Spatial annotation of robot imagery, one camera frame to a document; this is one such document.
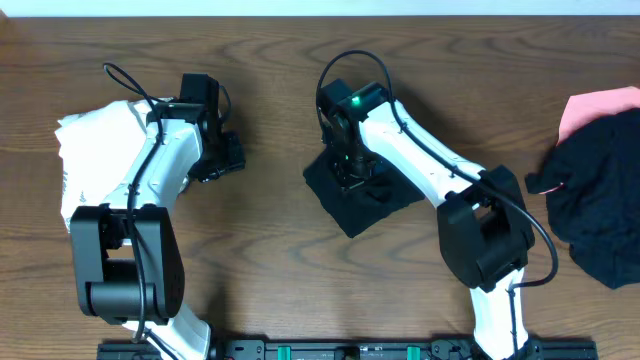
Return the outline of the black t-shirt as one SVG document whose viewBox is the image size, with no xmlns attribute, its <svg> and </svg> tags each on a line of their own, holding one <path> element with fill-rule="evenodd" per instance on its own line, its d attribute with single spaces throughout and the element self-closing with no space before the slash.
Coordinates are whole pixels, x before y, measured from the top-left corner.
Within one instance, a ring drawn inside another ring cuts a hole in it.
<svg viewBox="0 0 640 360">
<path fill-rule="evenodd" d="M 306 184 L 323 209 L 350 238 L 401 210 L 424 195 L 386 160 L 378 160 L 372 175 L 349 184 L 338 176 L 339 156 L 325 149 L 304 171 Z"/>
</svg>

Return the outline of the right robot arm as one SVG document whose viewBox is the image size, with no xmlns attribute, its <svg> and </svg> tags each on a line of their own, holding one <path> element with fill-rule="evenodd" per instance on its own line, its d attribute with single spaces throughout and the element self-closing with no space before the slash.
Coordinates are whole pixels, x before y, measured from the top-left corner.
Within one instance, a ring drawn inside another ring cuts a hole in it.
<svg viewBox="0 0 640 360">
<path fill-rule="evenodd" d="M 522 356 L 519 285 L 534 234 L 515 176 L 455 154 L 379 83 L 354 91 L 337 79 L 318 89 L 316 106 L 326 150 L 305 178 L 325 210 L 355 237 L 427 200 L 441 256 L 470 291 L 476 344 L 490 359 Z"/>
</svg>

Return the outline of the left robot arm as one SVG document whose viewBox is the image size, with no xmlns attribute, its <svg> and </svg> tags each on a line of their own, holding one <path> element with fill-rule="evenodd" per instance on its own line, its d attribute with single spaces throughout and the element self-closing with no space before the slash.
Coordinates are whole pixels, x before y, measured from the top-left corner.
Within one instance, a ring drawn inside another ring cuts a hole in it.
<svg viewBox="0 0 640 360">
<path fill-rule="evenodd" d="M 116 187 L 70 219 L 80 309 L 133 333 L 98 346 L 100 359 L 221 359 L 211 326 L 184 304 L 185 273 L 170 211 L 189 183 L 244 169 L 238 135 L 224 130 L 227 90 L 207 74 L 186 73 L 180 95 L 146 99 L 149 132 Z"/>
</svg>

